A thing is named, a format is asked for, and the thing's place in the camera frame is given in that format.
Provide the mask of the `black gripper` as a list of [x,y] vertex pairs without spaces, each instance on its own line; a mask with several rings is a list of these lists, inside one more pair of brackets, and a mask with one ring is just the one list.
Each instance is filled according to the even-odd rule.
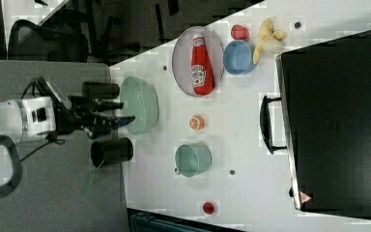
[[122,102],[103,101],[83,96],[69,96],[67,107],[63,101],[54,102],[56,132],[58,135],[85,131],[89,138],[96,139],[107,134],[107,125],[112,129],[127,126],[135,120],[134,116],[105,117],[100,113],[107,110],[122,109]]

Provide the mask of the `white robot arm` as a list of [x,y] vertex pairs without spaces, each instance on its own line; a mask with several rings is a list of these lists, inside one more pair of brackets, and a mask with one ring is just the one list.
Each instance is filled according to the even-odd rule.
[[102,115],[121,109],[121,102],[73,97],[67,107],[57,97],[0,101],[0,199],[16,190],[22,177],[23,159],[16,146],[45,140],[62,144],[62,135],[85,131],[92,139],[107,135],[131,123],[132,116]]

